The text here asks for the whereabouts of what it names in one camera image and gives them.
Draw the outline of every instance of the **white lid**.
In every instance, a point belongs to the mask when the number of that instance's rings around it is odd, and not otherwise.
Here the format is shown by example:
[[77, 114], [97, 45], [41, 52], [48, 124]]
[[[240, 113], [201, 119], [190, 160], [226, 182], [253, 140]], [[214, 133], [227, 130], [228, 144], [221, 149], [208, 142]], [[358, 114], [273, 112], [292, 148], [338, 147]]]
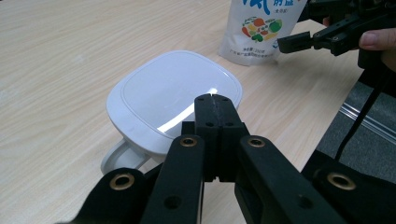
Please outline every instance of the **white lid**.
[[238, 107], [242, 87], [202, 55], [171, 51], [120, 81], [108, 95], [107, 113], [128, 143], [161, 157], [181, 134], [181, 122], [194, 120], [194, 99], [205, 93], [226, 96]]

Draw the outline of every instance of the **white plastic container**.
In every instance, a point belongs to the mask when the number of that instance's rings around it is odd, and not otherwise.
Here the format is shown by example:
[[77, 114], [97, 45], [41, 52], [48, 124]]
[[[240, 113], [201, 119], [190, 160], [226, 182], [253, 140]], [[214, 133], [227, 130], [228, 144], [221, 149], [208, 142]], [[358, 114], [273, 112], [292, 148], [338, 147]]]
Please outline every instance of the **white plastic container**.
[[239, 81], [202, 55], [177, 50], [142, 65], [121, 80], [107, 98], [107, 113], [123, 139], [102, 161], [104, 174], [138, 168], [150, 157], [162, 162], [181, 122], [194, 120], [194, 99], [205, 93], [242, 99]]

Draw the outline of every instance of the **printed bag label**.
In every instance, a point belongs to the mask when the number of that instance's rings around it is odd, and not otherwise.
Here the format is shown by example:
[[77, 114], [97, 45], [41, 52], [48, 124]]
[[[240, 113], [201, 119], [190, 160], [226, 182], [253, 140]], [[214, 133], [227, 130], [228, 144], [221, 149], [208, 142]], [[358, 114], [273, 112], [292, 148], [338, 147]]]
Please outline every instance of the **printed bag label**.
[[306, 0], [232, 0], [219, 55], [233, 63], [273, 61], [277, 39], [290, 35]]

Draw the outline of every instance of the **black robotic claw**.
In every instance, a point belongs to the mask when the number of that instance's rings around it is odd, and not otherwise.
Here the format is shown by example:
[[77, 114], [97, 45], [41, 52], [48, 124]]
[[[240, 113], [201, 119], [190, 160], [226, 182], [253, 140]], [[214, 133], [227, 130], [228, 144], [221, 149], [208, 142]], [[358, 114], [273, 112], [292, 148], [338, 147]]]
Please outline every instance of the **black robotic claw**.
[[[396, 4], [382, 0], [311, 0], [309, 17], [329, 16], [332, 25], [310, 36], [309, 32], [277, 40], [283, 53], [304, 49], [329, 49], [334, 56], [359, 46], [361, 35], [369, 30], [396, 26]], [[358, 66], [373, 68], [380, 63], [380, 51], [360, 49]]]

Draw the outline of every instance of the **human finger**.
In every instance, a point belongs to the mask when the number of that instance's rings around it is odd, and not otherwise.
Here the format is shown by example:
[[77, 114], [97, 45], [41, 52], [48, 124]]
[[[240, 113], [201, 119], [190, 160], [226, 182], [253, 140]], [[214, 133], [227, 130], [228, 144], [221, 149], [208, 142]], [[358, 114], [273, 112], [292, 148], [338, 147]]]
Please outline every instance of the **human finger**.
[[368, 50], [395, 49], [396, 28], [367, 31], [361, 36], [359, 46]]

